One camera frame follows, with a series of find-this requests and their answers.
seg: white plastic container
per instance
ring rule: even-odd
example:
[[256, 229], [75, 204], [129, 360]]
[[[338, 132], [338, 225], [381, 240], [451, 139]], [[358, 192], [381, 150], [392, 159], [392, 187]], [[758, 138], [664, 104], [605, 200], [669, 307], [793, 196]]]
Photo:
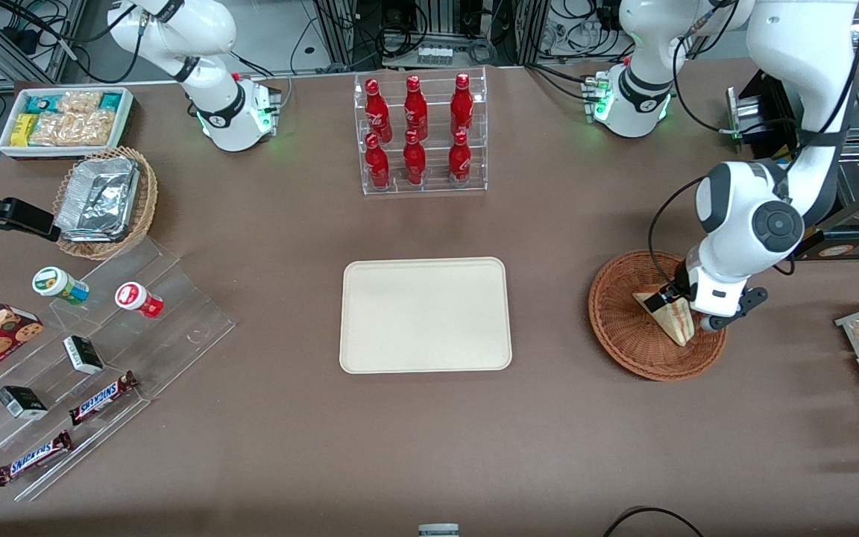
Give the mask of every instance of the white plastic container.
[[69, 304], [81, 304], [88, 298], [89, 287], [57, 266], [46, 266], [35, 272], [31, 288], [41, 296], [60, 298]]
[[[28, 105], [28, 99], [33, 96], [47, 94], [47, 92], [104, 92], [104, 94], [120, 94], [122, 100], [119, 102], [119, 108], [115, 112], [115, 122], [112, 124], [112, 133], [108, 136], [108, 142], [104, 145], [71, 145], [71, 146], [18, 146], [10, 144], [11, 132], [15, 127], [15, 119], [20, 113], [24, 113]], [[125, 125], [128, 123], [130, 107], [132, 107], [134, 97], [132, 92], [122, 86], [68, 86], [68, 87], [52, 87], [52, 88], [35, 88], [22, 89], [15, 95], [15, 102], [9, 119], [6, 120], [6, 125], [2, 129], [0, 136], [0, 151], [3, 155], [12, 157], [13, 159], [64, 159], [64, 157], [84, 157], [91, 153], [98, 153], [102, 149], [111, 149], [119, 146], [122, 141], [122, 135], [125, 132]]]

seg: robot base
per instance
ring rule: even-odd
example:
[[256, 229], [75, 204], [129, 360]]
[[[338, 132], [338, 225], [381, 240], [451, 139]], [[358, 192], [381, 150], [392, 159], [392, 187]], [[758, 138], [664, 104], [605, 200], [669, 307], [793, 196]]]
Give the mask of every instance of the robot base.
[[245, 90], [245, 106], [228, 126], [208, 125], [200, 113], [201, 127], [212, 142], [225, 151], [243, 151], [277, 133], [280, 119], [280, 94], [270, 94], [266, 86], [253, 81], [238, 81]]
[[671, 95], [665, 98], [660, 110], [638, 112], [618, 89], [618, 76], [624, 70], [624, 65], [616, 65], [608, 71], [597, 72], [595, 78], [582, 83], [582, 95], [592, 99], [592, 102], [585, 103], [586, 119], [590, 123], [599, 122], [607, 126], [618, 136], [645, 136], [667, 115]]

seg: red bottle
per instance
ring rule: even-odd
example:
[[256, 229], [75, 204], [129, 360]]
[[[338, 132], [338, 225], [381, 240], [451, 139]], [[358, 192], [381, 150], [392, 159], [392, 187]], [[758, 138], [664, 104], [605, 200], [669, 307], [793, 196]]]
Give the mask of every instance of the red bottle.
[[364, 140], [367, 143], [364, 160], [367, 160], [367, 170], [371, 176], [373, 188], [386, 190], [389, 188], [389, 160], [386, 159], [386, 153], [380, 147], [380, 139], [376, 133], [367, 133]]
[[393, 129], [389, 126], [389, 106], [380, 95], [380, 85], [373, 78], [365, 83], [367, 88], [367, 123], [371, 131], [380, 137], [380, 143], [389, 143], [393, 139]]
[[419, 139], [426, 139], [430, 135], [427, 98], [420, 90], [420, 78], [417, 75], [406, 76], [406, 102], [403, 102], [403, 113], [406, 114], [406, 129], [415, 130]]
[[426, 179], [427, 153], [420, 144], [420, 137], [415, 129], [406, 132], [406, 148], [403, 149], [403, 160], [406, 162], [406, 180], [413, 186], [420, 186]]
[[450, 113], [453, 120], [450, 122], [450, 131], [453, 136], [459, 129], [470, 132], [473, 128], [473, 96], [470, 94], [470, 75], [460, 72], [456, 75], [456, 91], [453, 100], [450, 101]]
[[450, 183], [456, 188], [462, 188], [470, 181], [472, 156], [466, 145], [466, 131], [460, 129], [453, 136], [453, 147], [450, 147]]

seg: clear acrylic display stand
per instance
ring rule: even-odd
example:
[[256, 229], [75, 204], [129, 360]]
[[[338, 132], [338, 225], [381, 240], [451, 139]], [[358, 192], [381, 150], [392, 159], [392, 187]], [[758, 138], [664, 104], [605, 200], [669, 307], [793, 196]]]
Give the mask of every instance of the clear acrylic display stand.
[[[3, 494], [15, 500], [33, 500], [44, 492], [146, 408], [234, 327], [214, 301], [184, 275], [177, 258], [149, 238], [109, 258], [81, 279], [91, 288], [88, 300], [77, 306], [52, 301], [38, 315], [45, 330], [28, 343], [34, 350], [26, 357], [10, 357], [0, 364], [0, 388], [27, 386], [48, 407], [44, 418], [28, 421], [13, 418], [0, 402], [0, 466], [33, 452], [63, 429], [68, 429], [75, 445], [72, 452], [53, 456], [4, 487]], [[147, 286], [163, 299], [160, 316], [147, 319], [117, 307], [113, 293], [128, 281]], [[101, 373], [88, 375], [72, 369], [62, 343], [71, 334], [92, 340], [105, 364]], [[72, 428], [69, 410], [129, 370], [139, 386]]]
[[[467, 144], [473, 157], [470, 160], [470, 180], [467, 186], [456, 188], [450, 184], [450, 147], [453, 133], [450, 132], [450, 101], [456, 89], [456, 75], [470, 75], [470, 92], [473, 94], [473, 128], [468, 132]], [[429, 109], [429, 137], [423, 140], [427, 154], [427, 176], [422, 186], [413, 186], [406, 180], [406, 164], [403, 162], [403, 147], [406, 146], [406, 118], [403, 102], [406, 100], [406, 76], [411, 72], [372, 72], [357, 75], [354, 81], [353, 111], [357, 122], [357, 149], [360, 153], [360, 177], [365, 195], [393, 196], [401, 194], [459, 194], [481, 193], [488, 186], [487, 161], [487, 110], [488, 94], [486, 71], [481, 68], [464, 70], [419, 71], [420, 86], [427, 98]], [[367, 92], [364, 82], [375, 78], [380, 82], [380, 92], [389, 106], [389, 124], [393, 128], [393, 139], [383, 146], [389, 158], [389, 188], [379, 191], [373, 188], [367, 170], [364, 153], [367, 146], [364, 136], [369, 132], [367, 123]]]

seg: small bottle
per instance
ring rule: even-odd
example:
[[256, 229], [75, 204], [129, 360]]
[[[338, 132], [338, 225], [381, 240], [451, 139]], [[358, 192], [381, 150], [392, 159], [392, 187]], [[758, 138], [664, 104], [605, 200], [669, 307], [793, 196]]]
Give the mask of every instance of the small bottle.
[[386, 106], [386, 100], [380, 95], [379, 82], [373, 78], [368, 79], [365, 88], [367, 88], [367, 123], [371, 126], [371, 131], [380, 137], [380, 143], [389, 143], [389, 140], [393, 139], [393, 128], [389, 126], [389, 106]]
[[464, 72], [456, 75], [456, 91], [450, 101], [450, 113], [453, 116], [450, 122], [453, 136], [456, 136], [459, 129], [470, 132], [473, 128], [473, 96], [470, 94], [470, 75]]
[[143, 316], [153, 319], [164, 310], [164, 301], [160, 296], [152, 295], [146, 286], [137, 282], [122, 284], [115, 292], [115, 303], [119, 308], [136, 310]]
[[470, 147], [466, 145], [466, 131], [460, 129], [453, 136], [453, 147], [450, 147], [450, 184], [456, 188], [466, 186], [470, 181]]
[[406, 132], [406, 148], [403, 149], [403, 160], [406, 162], [406, 180], [413, 186], [422, 186], [427, 176], [427, 153], [420, 144], [420, 137], [415, 129]]
[[371, 176], [373, 188], [386, 190], [389, 188], [389, 160], [386, 159], [386, 153], [380, 147], [380, 139], [376, 133], [367, 133], [364, 141], [367, 143], [364, 160], [367, 160], [367, 171]]
[[403, 113], [406, 114], [406, 129], [415, 130], [419, 140], [424, 140], [430, 135], [427, 98], [423, 96], [420, 78], [417, 75], [406, 76], [406, 102], [403, 102]]

